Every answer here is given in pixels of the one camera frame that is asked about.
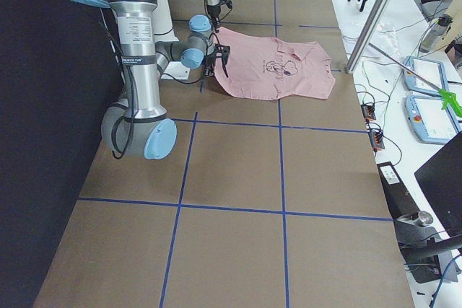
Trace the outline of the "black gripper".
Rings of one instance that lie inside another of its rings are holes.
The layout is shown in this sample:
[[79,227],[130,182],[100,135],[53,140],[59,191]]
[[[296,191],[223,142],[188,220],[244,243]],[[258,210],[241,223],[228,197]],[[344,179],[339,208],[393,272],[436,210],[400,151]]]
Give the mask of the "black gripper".
[[222,6],[226,6],[230,11],[233,8],[232,0],[205,0],[206,13],[210,19],[215,32],[219,32],[221,22],[219,16],[222,11]]
[[207,79],[208,76],[214,76],[214,71],[215,71],[215,66],[216,62],[220,61],[222,64],[222,70],[225,74],[225,76],[228,78],[229,75],[227,73],[227,68],[226,65],[228,63],[228,59],[230,56],[230,46],[227,45],[222,45],[222,44],[214,44],[213,45],[213,51],[207,55],[204,56],[202,65],[203,65],[203,73],[202,73],[202,78],[200,82],[200,87],[199,91],[204,92],[207,87]]

